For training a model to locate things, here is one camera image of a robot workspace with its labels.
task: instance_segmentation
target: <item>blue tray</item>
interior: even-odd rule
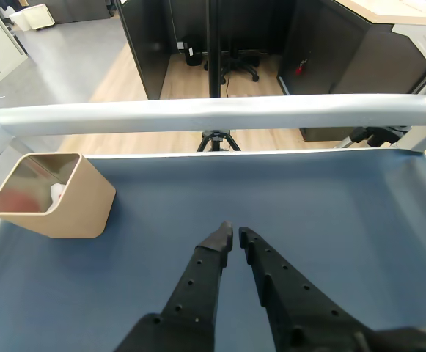
[[[263,236],[374,329],[426,327],[426,157],[402,150],[92,159],[117,189],[105,232],[55,240],[0,225],[0,351],[112,351],[160,312],[222,221],[216,351],[274,351],[238,245]]]

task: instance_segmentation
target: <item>cable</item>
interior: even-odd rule
[[[229,71],[227,74],[227,85],[226,85],[226,96],[229,97],[229,82],[230,82],[230,62],[232,61],[232,17],[234,15],[234,1],[231,0],[230,2],[230,14],[229,14],[229,61],[228,61],[228,68]]]
[[[226,85],[226,96],[229,97],[229,82],[230,82],[230,61],[229,61],[229,73],[227,74],[227,85]]]
[[[174,29],[175,45],[177,45],[178,39],[177,39],[177,33],[175,33],[174,14],[172,12],[172,3],[170,2],[170,0],[169,0],[169,6],[170,6],[170,19],[172,20],[172,28]],[[178,48],[178,45],[177,45],[177,50],[178,50],[178,53],[181,54],[180,49]]]

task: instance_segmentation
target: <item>tripod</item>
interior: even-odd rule
[[[426,351],[426,332],[368,328],[311,284],[255,231],[241,227],[239,233],[276,351]],[[141,318],[116,352],[214,352],[219,281],[231,250],[232,225],[224,222],[195,247],[162,313]]]
[[[203,152],[205,151],[206,144],[208,144],[209,141],[211,141],[211,149],[210,152],[220,152],[220,151],[226,151],[221,149],[221,142],[225,138],[229,145],[233,150],[236,152],[240,152],[240,148],[235,143],[235,140],[230,135],[230,130],[219,130],[219,131],[203,131],[202,132],[203,139],[201,143],[199,143],[197,152]]]
[[[219,41],[219,0],[208,0],[207,5],[207,33],[208,33],[208,63],[205,69],[208,69],[208,81],[210,98],[221,97],[221,48]],[[240,151],[239,146],[230,135],[230,130],[203,131],[202,141],[198,146],[197,152],[202,152],[206,144],[211,141],[211,152],[221,151],[221,142],[225,138],[231,148]]]

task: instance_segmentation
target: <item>tan container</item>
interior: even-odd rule
[[[58,205],[50,187],[66,187]],[[115,188],[78,153],[30,153],[0,188],[0,218],[51,238],[94,238],[105,229]]]

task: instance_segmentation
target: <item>desk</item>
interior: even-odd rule
[[[399,0],[296,0],[278,73],[284,93],[413,92],[426,76],[426,58],[409,37],[392,31],[395,24],[426,26],[426,13]],[[304,138],[347,133],[318,131],[303,131]]]

